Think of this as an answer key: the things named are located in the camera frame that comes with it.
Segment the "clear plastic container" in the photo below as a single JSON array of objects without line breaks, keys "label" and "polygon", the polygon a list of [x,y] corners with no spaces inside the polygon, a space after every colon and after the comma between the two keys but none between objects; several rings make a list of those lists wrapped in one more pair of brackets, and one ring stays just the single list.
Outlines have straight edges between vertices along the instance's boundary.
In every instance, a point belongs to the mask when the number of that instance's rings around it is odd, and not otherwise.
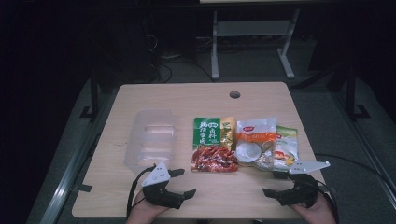
[{"label": "clear plastic container", "polygon": [[134,117],[124,164],[136,175],[153,164],[173,159],[176,117],[170,109],[143,109]]}]

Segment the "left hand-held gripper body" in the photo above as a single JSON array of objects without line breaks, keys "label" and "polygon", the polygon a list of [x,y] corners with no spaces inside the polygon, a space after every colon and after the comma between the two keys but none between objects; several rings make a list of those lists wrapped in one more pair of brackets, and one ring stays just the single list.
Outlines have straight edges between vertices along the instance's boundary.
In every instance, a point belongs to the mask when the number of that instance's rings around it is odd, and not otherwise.
[{"label": "left hand-held gripper body", "polygon": [[155,165],[142,182],[143,193],[145,199],[153,205],[179,209],[184,201],[183,195],[166,189],[171,179],[168,170],[163,161]]}]

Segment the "black metal stand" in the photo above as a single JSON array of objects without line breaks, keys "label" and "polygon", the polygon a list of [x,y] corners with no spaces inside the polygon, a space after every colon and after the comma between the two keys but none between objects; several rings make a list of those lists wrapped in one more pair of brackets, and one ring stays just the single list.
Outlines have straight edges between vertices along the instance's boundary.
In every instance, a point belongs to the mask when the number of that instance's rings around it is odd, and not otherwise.
[{"label": "black metal stand", "polygon": [[80,113],[80,117],[84,119],[89,119],[90,122],[93,122],[97,117],[99,111],[98,76],[95,70],[93,70],[91,74],[90,87],[91,104],[83,107]]},{"label": "black metal stand", "polygon": [[346,113],[354,121],[357,119],[368,119],[370,114],[364,105],[355,104],[356,74],[352,66],[349,67],[346,79]]}]

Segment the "person's left hand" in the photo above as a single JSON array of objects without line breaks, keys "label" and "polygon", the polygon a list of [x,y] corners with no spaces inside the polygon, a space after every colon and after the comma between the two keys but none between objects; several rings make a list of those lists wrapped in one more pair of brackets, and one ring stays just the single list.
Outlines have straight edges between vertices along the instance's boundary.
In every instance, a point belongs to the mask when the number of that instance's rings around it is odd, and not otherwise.
[{"label": "person's left hand", "polygon": [[146,201],[140,190],[134,198],[134,206],[125,224],[151,224],[157,216],[168,210],[168,207],[153,205]]}]

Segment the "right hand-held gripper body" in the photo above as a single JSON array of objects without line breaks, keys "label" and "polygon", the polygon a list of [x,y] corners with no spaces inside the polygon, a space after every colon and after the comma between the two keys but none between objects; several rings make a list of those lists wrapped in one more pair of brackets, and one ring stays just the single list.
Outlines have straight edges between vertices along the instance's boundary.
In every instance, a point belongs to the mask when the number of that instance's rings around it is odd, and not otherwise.
[{"label": "right hand-held gripper body", "polygon": [[298,203],[304,203],[307,207],[314,205],[318,197],[318,183],[310,173],[330,166],[328,161],[296,161],[288,171],[293,188],[279,191],[276,199],[282,206]]}]

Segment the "person's right hand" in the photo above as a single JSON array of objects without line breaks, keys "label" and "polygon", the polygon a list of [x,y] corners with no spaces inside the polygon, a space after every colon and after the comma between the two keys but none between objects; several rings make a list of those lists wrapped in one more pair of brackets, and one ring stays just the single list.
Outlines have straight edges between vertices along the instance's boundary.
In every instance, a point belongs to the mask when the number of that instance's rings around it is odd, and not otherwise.
[{"label": "person's right hand", "polygon": [[309,208],[302,204],[292,204],[290,208],[308,224],[336,224],[331,205],[321,194],[318,195],[316,203]]}]

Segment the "aluminium rail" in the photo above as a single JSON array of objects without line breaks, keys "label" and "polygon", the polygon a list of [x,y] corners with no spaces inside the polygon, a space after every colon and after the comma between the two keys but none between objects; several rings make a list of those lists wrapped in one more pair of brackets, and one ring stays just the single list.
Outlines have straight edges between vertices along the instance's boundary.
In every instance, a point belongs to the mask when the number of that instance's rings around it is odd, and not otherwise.
[{"label": "aluminium rail", "polygon": [[93,152],[105,127],[116,94],[98,94],[94,119],[82,118],[91,111],[92,94],[83,90],[76,100],[58,144],[45,181],[28,218],[28,224],[57,224],[74,189],[80,186]]},{"label": "aluminium rail", "polygon": [[339,110],[341,111],[342,116],[348,124],[349,128],[358,139],[372,168],[377,172],[377,179],[379,180],[382,189],[385,191],[390,202],[396,208],[396,184],[391,180],[389,173],[386,171],[385,167],[380,162],[380,159],[375,154],[374,148],[369,143],[368,139],[364,136],[363,131],[357,122],[357,119],[347,113],[347,109],[345,107],[345,103],[342,97],[338,93],[332,93],[332,98],[335,101],[335,104],[337,105]]}]

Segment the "white metal desk frame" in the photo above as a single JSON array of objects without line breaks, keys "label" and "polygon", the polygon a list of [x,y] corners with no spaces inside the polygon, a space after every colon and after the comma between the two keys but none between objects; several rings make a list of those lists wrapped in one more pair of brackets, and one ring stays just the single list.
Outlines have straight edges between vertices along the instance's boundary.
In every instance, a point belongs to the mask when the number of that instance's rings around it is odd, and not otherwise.
[{"label": "white metal desk frame", "polygon": [[[201,7],[213,7],[212,36],[211,36],[211,75],[219,79],[218,43],[220,37],[247,36],[280,36],[284,39],[276,50],[277,57],[288,79],[295,75],[290,65],[288,51],[294,35],[301,10],[319,0],[199,0]],[[219,19],[221,10],[268,10],[276,12],[290,10],[285,19],[236,19],[222,21]]]}]

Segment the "white and green food packet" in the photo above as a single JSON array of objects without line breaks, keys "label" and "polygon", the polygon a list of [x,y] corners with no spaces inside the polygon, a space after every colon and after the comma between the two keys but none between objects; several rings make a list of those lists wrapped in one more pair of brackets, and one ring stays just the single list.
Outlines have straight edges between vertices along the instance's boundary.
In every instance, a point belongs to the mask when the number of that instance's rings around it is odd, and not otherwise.
[{"label": "white and green food packet", "polygon": [[276,149],[274,156],[274,169],[287,172],[299,159],[298,156],[298,130],[289,127],[276,127]]}]

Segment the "green and red seasoning packet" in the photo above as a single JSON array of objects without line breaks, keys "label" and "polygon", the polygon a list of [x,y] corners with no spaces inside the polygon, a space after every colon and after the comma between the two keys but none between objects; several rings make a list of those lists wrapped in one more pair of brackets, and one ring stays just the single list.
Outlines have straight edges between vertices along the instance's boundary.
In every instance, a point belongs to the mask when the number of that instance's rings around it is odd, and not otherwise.
[{"label": "green and red seasoning packet", "polygon": [[194,172],[232,173],[238,170],[234,155],[236,120],[226,118],[195,118],[191,170]]}]

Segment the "white and orange food packet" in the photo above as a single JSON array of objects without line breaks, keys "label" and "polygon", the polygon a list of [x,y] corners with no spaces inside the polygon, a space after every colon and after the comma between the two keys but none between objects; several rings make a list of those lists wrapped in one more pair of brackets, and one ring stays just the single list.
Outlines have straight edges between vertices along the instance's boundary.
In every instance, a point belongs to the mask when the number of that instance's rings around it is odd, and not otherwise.
[{"label": "white and orange food packet", "polygon": [[270,171],[274,166],[276,118],[237,121],[235,156],[239,162]]}]

